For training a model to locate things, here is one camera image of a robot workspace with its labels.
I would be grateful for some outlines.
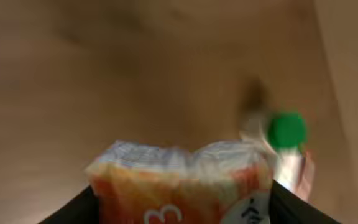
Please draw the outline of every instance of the bottle cap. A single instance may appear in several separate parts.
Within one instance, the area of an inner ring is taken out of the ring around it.
[[[298,149],[306,142],[306,124],[298,113],[279,113],[268,128],[268,141],[276,151]]]

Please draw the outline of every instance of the grocery item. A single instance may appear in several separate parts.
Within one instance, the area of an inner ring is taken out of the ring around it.
[[[87,173],[101,223],[260,223],[269,216],[271,161],[252,140],[192,154],[118,141]]]
[[[274,180],[307,201],[315,167],[304,146],[307,128],[301,115],[262,108],[244,118],[241,134],[243,138],[259,140],[276,155]]]

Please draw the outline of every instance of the package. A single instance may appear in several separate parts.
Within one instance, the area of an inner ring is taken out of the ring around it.
[[[102,224],[268,220],[273,159],[256,141],[194,153],[117,141],[88,168]]]

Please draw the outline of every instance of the orange package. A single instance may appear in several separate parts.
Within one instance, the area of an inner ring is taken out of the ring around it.
[[[256,142],[218,142],[189,154],[116,142],[87,169],[101,223],[259,223],[272,170]]]

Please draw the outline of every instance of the bag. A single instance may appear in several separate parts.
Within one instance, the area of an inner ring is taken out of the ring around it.
[[[272,158],[255,141],[190,154],[118,141],[88,168],[110,223],[260,223],[269,217]]]

